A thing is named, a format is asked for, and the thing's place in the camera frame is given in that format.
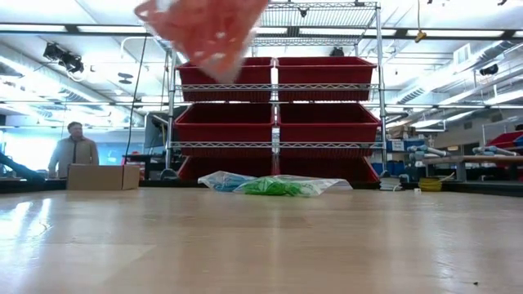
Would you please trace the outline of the blue storage bins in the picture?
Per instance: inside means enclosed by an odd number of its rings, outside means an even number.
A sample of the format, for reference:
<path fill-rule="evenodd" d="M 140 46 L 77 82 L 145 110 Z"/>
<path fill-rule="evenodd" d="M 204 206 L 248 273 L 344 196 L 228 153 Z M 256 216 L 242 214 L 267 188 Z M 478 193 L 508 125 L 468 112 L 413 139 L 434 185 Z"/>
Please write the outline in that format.
<path fill-rule="evenodd" d="M 391 176 L 405 174 L 406 167 L 411 163 L 409 147 L 424 144 L 424 140 L 389 140 L 387 142 L 387 172 Z M 380 145 L 377 148 L 372 148 L 369 162 L 374 171 L 380 176 L 384 171 Z"/>

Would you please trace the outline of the dark desk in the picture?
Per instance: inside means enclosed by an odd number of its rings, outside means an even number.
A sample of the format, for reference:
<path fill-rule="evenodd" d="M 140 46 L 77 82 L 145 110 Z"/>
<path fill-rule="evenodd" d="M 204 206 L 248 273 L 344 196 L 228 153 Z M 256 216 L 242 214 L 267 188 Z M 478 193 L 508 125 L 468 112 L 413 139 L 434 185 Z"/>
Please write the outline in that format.
<path fill-rule="evenodd" d="M 163 154 L 140 154 L 133 152 L 123 155 L 123 165 L 137 165 L 140 168 L 142 180 L 174 180 L 177 173 L 166 168 Z"/>

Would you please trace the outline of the red plastic bin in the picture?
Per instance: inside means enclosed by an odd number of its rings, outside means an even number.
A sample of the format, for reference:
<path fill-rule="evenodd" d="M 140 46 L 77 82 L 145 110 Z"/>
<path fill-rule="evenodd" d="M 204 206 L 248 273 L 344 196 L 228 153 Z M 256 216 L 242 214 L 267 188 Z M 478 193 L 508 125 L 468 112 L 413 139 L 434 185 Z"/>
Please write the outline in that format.
<path fill-rule="evenodd" d="M 188 157 L 177 174 L 182 180 L 198 180 L 219 171 L 255 177 L 270 176 L 273 172 L 272 158 Z"/>
<path fill-rule="evenodd" d="M 271 57 L 248 57 L 231 84 L 217 82 L 190 63 L 181 65 L 178 70 L 184 101 L 267 102 L 270 100 L 270 92 L 262 90 L 262 85 L 271 84 L 273 68 Z"/>
<path fill-rule="evenodd" d="M 276 68 L 279 85 L 298 85 L 280 91 L 280 101 L 363 101 L 376 65 L 354 56 L 281 57 Z"/>
<path fill-rule="evenodd" d="M 270 104 L 193 104 L 174 121 L 180 142 L 268 143 L 275 124 Z"/>
<path fill-rule="evenodd" d="M 381 126 L 364 106 L 349 104 L 279 105 L 279 139 L 284 143 L 374 143 Z M 281 158 L 359 158 L 369 148 L 282 148 Z"/>
<path fill-rule="evenodd" d="M 279 158 L 284 175 L 344 179 L 355 183 L 374 183 L 378 174 L 366 158 Z"/>

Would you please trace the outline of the person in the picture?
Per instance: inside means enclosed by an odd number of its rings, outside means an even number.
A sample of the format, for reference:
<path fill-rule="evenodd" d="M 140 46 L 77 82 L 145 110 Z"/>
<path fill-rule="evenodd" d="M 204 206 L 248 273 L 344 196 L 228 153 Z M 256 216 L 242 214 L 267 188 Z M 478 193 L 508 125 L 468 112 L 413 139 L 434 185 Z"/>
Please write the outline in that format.
<path fill-rule="evenodd" d="M 59 140 L 51 155 L 48 164 L 48 177 L 67 178 L 69 166 L 99 165 L 99 154 L 96 142 L 83 134 L 83 125 L 80 122 L 71 122 L 67 126 L 69 136 Z"/>

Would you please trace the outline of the black aluminium table frame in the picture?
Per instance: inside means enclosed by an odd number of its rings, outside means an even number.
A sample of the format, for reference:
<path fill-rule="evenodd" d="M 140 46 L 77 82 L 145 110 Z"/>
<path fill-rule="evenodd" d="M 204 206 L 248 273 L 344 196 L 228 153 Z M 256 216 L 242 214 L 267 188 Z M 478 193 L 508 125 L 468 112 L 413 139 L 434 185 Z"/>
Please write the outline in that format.
<path fill-rule="evenodd" d="M 204 188 L 204 185 L 195 181 L 161 181 L 143 180 L 140 188 Z M 29 192 L 42 192 L 52 190 L 65 190 L 65 180 L 49 180 L 45 184 L 34 184 L 28 181 L 0 181 L 0 194 L 16 194 Z M 447 192 L 458 192 L 467 194 L 489 194 L 497 196 L 508 196 L 523 198 L 523 183 L 514 181 L 446 181 L 442 184 L 442 190 Z"/>

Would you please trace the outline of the green rubber band bunch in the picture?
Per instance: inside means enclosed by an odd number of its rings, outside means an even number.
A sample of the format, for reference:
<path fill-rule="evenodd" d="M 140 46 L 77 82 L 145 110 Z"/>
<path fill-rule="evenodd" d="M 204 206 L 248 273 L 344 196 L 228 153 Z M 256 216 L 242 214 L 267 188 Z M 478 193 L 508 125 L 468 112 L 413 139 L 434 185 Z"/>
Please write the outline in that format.
<path fill-rule="evenodd" d="M 276 177 L 261 177 L 240 185 L 235 192 L 251 195 L 310 197 L 319 190 L 306 181 L 283 180 Z"/>

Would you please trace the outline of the wooden workbench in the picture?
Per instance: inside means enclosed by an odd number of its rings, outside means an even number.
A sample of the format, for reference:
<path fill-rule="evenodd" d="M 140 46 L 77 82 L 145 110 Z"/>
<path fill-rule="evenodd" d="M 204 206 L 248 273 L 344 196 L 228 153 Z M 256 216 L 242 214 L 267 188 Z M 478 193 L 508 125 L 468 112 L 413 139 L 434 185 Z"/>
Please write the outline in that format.
<path fill-rule="evenodd" d="M 508 165 L 509 167 L 517 168 L 523 166 L 523 156 L 485 156 L 485 155 L 464 155 L 464 156 L 450 156 L 443 158 L 425 158 L 422 162 L 427 165 L 436 165 L 443 163 L 456 164 L 456 177 L 458 181 L 467 180 L 466 163 L 496 163 Z"/>

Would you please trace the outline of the blue rubber band pile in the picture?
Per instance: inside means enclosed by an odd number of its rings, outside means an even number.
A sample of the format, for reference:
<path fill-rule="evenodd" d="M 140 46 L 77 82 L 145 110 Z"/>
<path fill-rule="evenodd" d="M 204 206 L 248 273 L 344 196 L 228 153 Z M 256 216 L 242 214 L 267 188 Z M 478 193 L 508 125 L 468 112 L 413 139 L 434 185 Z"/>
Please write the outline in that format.
<path fill-rule="evenodd" d="M 248 182 L 243 179 L 225 179 L 222 182 L 216 182 L 212 188 L 219 192 L 233 192 L 235 189 Z"/>

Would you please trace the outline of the small brown cardboard box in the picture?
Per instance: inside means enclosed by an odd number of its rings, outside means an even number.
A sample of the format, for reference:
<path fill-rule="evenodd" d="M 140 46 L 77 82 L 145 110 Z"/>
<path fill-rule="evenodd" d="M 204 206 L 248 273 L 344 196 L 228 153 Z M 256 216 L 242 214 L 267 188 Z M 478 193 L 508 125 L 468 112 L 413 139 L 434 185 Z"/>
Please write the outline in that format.
<path fill-rule="evenodd" d="M 67 189 L 82 191 L 129 190 L 137 189 L 140 180 L 140 167 L 135 165 L 71 165 L 67 177 Z"/>

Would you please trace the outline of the black slanted bar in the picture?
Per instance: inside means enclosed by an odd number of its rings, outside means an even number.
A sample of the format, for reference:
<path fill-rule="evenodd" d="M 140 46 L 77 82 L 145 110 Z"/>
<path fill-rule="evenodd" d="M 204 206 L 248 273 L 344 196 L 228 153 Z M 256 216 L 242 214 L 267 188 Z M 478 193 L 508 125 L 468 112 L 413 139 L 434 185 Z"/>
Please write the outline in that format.
<path fill-rule="evenodd" d="M 0 152 L 0 164 L 8 166 L 18 176 L 21 176 L 29 182 L 39 184 L 44 184 L 46 182 L 46 179 L 40 176 L 36 171 L 30 170 L 26 166 L 16 163 L 2 152 Z"/>

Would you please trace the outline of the distant cardboard box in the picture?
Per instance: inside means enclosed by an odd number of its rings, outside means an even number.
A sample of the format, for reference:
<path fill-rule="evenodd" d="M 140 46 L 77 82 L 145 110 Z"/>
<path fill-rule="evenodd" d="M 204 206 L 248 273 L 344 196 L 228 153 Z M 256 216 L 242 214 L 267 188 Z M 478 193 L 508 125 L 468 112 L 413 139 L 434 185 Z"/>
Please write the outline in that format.
<path fill-rule="evenodd" d="M 411 126 L 396 126 L 387 129 L 388 140 L 408 140 L 416 135 L 416 128 Z"/>

